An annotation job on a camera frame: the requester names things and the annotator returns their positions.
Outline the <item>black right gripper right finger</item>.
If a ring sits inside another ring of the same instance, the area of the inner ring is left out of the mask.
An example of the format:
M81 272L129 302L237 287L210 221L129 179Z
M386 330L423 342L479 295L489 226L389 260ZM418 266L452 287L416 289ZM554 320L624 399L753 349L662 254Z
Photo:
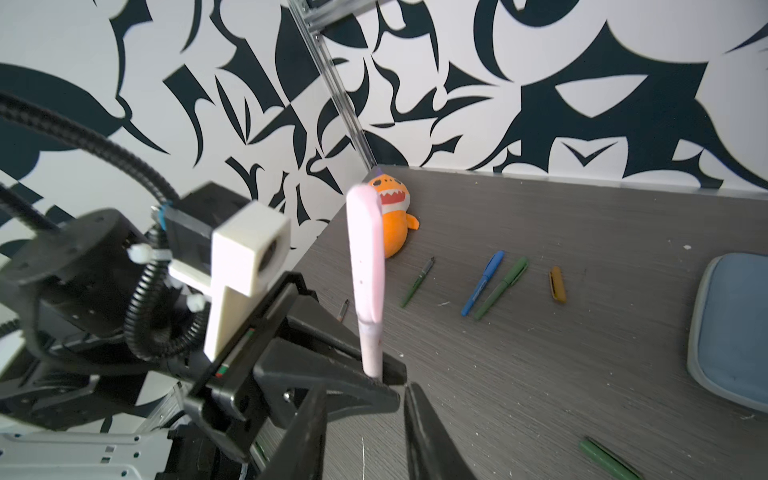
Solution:
M405 389L404 425L410 479L476 479L416 383Z

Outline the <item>brown pen cap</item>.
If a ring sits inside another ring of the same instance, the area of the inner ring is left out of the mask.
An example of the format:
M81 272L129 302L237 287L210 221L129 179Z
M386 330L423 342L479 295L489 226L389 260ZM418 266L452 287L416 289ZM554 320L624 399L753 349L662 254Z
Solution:
M567 293L564 283L562 270L559 266L554 266L549 272L550 291L554 301L565 304L567 302Z

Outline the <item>blue pen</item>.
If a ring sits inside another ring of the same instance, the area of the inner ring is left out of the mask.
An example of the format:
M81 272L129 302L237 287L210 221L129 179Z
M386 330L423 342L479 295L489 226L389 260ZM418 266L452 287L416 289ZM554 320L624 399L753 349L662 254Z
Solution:
M473 308L474 304L480 297L481 293L483 292L483 290L485 289L485 287L487 286L487 284L495 274L496 270L502 263L504 256L505 256L505 252L500 250L500 251L497 251L490 258L490 260L488 261L488 263L486 264L483 270L480 280L478 281L478 283L474 288L472 295L469 297L469 299L467 300L467 302L465 303L464 307L461 310L462 316L466 317L470 313L471 309Z

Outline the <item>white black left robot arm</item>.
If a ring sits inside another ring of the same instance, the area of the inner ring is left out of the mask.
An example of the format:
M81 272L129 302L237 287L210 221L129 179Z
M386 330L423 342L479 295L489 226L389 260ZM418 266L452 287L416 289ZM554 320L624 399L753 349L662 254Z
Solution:
M125 413L150 372L189 383L163 479L322 475L329 422L391 413L406 367L360 340L282 263L282 213L209 183L180 196L102 134L6 94L4 120L115 166L157 201L146 232L115 209L55 223L10 189L34 237L1 270L26 351L1 377L5 415L65 430Z

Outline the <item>green pen cap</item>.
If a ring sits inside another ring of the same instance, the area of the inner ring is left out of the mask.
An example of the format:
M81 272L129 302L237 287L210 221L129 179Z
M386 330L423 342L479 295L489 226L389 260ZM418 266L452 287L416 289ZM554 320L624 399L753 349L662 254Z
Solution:
M596 440L584 437L579 442L581 451L597 466L617 480L643 480L643 475L618 455Z

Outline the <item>brown pen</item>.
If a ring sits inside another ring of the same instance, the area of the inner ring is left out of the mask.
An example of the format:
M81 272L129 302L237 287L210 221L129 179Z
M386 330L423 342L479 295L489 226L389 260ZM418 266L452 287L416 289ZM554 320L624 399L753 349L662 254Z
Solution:
M337 315L337 320L339 322L343 322L344 321L346 313L347 313L348 308L349 308L349 304L350 304L350 301L348 299L346 299L343 302L342 306L340 307L340 310L339 310L338 315Z

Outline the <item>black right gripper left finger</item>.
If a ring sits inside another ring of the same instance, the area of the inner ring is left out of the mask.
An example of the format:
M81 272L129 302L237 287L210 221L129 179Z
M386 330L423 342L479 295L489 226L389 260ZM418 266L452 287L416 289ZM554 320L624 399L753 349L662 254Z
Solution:
M258 479L321 479L326 432L326 387L314 386L304 398L277 450Z

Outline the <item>thin dark green pen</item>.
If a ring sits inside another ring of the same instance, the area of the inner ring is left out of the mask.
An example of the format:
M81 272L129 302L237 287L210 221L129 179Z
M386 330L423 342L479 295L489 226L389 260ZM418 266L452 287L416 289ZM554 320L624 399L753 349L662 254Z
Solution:
M416 292L420 288L421 284L427 278L430 270L434 266L434 263L435 263L435 257L432 256L432 257L430 257L428 259L426 264L422 267L422 269L418 273L414 283L411 285L411 287L409 288L407 294L405 295L405 297L403 298L403 300L401 302L401 307L402 308L405 308L408 305L408 303L411 301L413 296L416 294Z

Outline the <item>pink pen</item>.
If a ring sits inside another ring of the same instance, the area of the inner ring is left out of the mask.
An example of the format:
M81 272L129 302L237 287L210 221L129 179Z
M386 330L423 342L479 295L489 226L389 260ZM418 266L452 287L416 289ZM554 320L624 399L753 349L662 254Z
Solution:
M383 324L359 320L358 332L363 371L368 377L381 380L383 376Z

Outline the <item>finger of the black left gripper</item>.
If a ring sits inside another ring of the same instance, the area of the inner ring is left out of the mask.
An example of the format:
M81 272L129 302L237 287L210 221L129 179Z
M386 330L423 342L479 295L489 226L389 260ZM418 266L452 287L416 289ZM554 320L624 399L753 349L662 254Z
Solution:
M359 332L355 334L311 297L300 297L287 314L288 324L315 340L332 347L352 360L352 365L362 373ZM404 385L407 367L383 351L383 376L385 385Z
M361 364L338 354L329 356L284 339L269 343L253 367L253 377L263 392L272 423L286 429L309 391L317 386L327 393L329 421L379 413L400 407L394 389L401 384L401 362L383 355L380 380L368 377Z

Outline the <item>orange shark plush toy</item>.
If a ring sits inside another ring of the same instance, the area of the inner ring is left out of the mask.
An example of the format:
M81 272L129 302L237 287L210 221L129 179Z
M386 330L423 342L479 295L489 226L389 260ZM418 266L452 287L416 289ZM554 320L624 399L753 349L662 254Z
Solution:
M420 228L420 221L408 212L411 196L403 182L380 173L369 185L376 190L381 202L384 253L386 258L391 258L402 249L408 233Z

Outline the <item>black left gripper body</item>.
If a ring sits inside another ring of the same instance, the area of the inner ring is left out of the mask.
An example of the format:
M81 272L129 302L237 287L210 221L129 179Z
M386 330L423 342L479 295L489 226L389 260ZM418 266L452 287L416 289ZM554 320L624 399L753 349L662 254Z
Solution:
M192 422L233 461L251 460L250 445L269 417L270 407L253 369L283 331L287 313L301 295L317 298L301 273L282 274L183 401Z

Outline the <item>light blue pencil case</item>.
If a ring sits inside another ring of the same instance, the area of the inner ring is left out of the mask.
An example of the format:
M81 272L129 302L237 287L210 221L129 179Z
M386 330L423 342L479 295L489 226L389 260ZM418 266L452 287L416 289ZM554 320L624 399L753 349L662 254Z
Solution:
M697 290L687 370L709 392L767 411L767 257L714 258Z

